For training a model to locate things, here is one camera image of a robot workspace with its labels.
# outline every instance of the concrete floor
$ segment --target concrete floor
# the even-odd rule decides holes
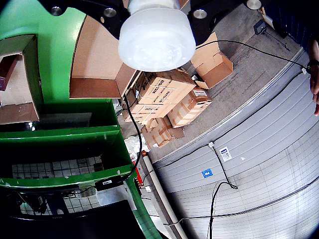
[[[251,11],[242,4],[221,20],[214,31],[219,40],[244,42],[260,50],[292,59],[300,46],[289,37],[281,39],[271,28],[267,32],[287,43],[290,51],[267,35],[255,35],[253,26],[259,19],[261,16],[257,11]],[[234,73],[207,91],[213,97],[213,103],[196,120],[183,127],[184,138],[175,139],[161,148],[151,149],[149,156],[153,163],[214,127],[259,92],[287,64],[286,61],[240,44],[221,42],[219,47],[233,62]],[[132,123],[124,123],[121,116],[119,123],[124,138],[136,135]]]

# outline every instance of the white plastic bag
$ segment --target white plastic bag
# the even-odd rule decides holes
[[[150,150],[148,146],[146,145],[145,138],[142,134],[141,134],[141,137],[142,137],[142,151],[145,150],[146,152],[149,152]],[[138,153],[140,151],[140,140],[138,135],[130,136],[127,139],[124,139],[124,142],[130,154],[131,160],[132,161],[137,160]]]

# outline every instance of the gray metal wall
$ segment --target gray metal wall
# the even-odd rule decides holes
[[[220,159],[230,181],[239,188],[220,188],[216,215],[270,202],[319,175],[319,122],[313,116],[315,104],[311,99],[309,76],[301,74],[268,104],[215,141],[218,154],[228,147],[232,159]],[[206,137],[214,140],[215,135]],[[225,178],[216,154],[205,146],[160,168],[175,160],[172,156],[154,165],[175,211],[181,217],[208,216],[212,191]],[[202,171],[208,168],[213,176],[204,178]],[[215,218],[213,237],[306,238],[319,222],[318,189],[317,181],[275,205],[240,216]],[[206,238],[208,222],[209,219],[183,220],[183,225],[193,238]]]

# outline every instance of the green metal panel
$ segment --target green metal panel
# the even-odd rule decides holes
[[[106,101],[69,99],[72,59],[84,18],[85,14],[74,8],[68,8],[61,16],[52,16],[37,0],[11,0],[0,15],[0,39],[37,35],[45,104]]]
[[[17,143],[85,141],[87,137],[109,139],[103,153],[110,168],[90,174],[49,179],[4,179],[0,185],[7,187],[53,187],[77,183],[93,183],[102,178],[127,174],[132,168],[112,101],[107,99],[69,99],[69,80],[72,59],[85,14],[72,8],[61,16],[49,14],[37,0],[11,0],[0,15],[0,40],[25,34],[36,34],[38,61],[44,98],[44,114],[92,112],[95,127],[59,129],[34,132],[0,133],[1,146]],[[147,239],[160,239],[146,208],[134,185],[133,177],[127,180],[137,210],[134,214]]]
[[[146,239],[161,239],[161,236],[153,221],[151,220],[151,217],[149,216],[144,203],[135,187],[134,177],[137,177],[136,173],[134,173],[128,180],[126,180],[126,183],[130,189],[137,208],[137,210],[133,211],[134,216],[138,220]]]
[[[126,175],[131,169],[132,165],[126,165],[118,168],[103,170],[100,172],[87,173],[81,175],[74,175],[60,178],[43,178],[43,179],[11,179],[0,178],[0,186],[15,187],[15,188],[50,188],[57,186],[67,186],[74,184],[85,183],[92,184],[101,179],[110,178],[114,175]]]
[[[24,132],[5,132],[0,133],[0,143],[69,143],[74,141],[90,140],[90,138],[107,139],[118,134],[119,127],[102,126],[88,128],[67,128],[55,130],[39,130]]]

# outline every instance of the blue label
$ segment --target blue label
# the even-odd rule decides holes
[[[213,176],[213,173],[211,172],[210,168],[202,171],[202,174],[203,174],[204,178],[207,178],[209,176]]]

